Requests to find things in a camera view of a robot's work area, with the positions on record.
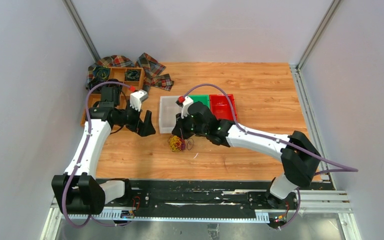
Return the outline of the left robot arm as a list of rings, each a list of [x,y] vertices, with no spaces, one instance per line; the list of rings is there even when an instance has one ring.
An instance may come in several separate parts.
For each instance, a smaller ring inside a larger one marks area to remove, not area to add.
[[[141,119],[142,105],[148,93],[121,82],[107,81],[101,88],[96,107],[86,107],[86,121],[79,146],[63,174],[55,175],[51,187],[64,215],[99,215],[112,201],[129,206],[133,201],[130,181],[113,178],[104,183],[96,180],[96,170],[104,144],[114,126],[125,127],[141,137],[154,135],[152,112]]]

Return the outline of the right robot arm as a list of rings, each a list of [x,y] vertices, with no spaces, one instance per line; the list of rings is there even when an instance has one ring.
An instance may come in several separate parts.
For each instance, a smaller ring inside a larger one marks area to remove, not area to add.
[[[295,189],[309,187],[319,167],[320,154],[300,131],[291,135],[246,128],[233,120],[216,118],[201,102],[193,102],[175,116],[173,135],[189,139],[204,137],[214,145],[249,149],[282,163],[283,173],[274,178],[262,197],[272,209],[281,207]]]

